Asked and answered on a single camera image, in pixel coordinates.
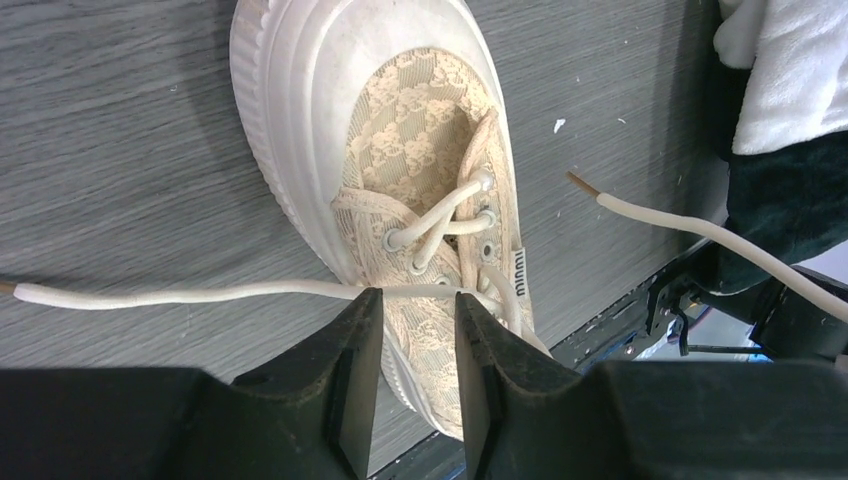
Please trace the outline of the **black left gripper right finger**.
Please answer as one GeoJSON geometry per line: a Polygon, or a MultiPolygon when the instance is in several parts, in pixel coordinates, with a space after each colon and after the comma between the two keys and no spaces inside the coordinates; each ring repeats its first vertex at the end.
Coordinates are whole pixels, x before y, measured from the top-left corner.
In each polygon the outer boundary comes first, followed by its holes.
{"type": "MultiPolygon", "coordinates": [[[[472,374],[512,348],[518,365],[557,361],[503,327],[469,294],[456,298],[463,441],[472,374]]],[[[560,439],[495,449],[476,479],[843,479],[847,377],[805,363],[606,361],[564,391],[560,439]]]]}

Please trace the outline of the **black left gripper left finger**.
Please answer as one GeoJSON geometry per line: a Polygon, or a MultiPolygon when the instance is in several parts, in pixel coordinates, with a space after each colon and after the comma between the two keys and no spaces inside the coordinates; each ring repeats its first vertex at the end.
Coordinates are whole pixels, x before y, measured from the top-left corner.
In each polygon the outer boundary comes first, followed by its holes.
{"type": "Polygon", "coordinates": [[[383,293],[225,383],[188,367],[5,369],[5,479],[364,479],[383,293]]]}

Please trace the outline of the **beige sneaker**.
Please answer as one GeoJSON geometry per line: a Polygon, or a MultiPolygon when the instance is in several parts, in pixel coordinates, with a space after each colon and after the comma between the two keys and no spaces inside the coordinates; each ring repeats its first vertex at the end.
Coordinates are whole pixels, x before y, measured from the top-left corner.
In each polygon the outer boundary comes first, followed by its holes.
{"type": "Polygon", "coordinates": [[[503,93],[463,1],[240,1],[229,65],[277,203],[334,273],[214,290],[105,296],[5,283],[16,299],[115,310],[307,293],[387,301],[382,370],[431,427],[466,440],[457,293],[540,347],[503,93]]]}

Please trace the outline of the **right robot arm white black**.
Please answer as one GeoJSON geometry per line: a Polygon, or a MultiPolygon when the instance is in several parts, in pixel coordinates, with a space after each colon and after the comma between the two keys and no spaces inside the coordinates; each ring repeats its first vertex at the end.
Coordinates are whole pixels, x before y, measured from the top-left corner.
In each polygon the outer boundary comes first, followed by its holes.
{"type": "Polygon", "coordinates": [[[803,298],[771,277],[740,293],[720,296],[695,282],[709,271],[708,262],[718,252],[712,242],[661,271],[649,289],[646,333],[665,333],[660,320],[670,320],[678,333],[682,356],[692,353],[759,354],[770,360],[805,360],[847,366],[847,323],[803,298]],[[752,327],[750,347],[697,345],[689,341],[695,323],[685,313],[700,303],[752,327]]]}

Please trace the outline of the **black white checkered pillow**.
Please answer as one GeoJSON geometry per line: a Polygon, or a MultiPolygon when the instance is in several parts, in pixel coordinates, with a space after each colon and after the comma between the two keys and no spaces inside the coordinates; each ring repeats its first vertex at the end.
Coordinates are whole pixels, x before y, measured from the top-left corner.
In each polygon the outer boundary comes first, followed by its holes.
{"type": "Polygon", "coordinates": [[[847,5],[723,1],[707,84],[728,230],[796,264],[847,238],[847,5]]]}

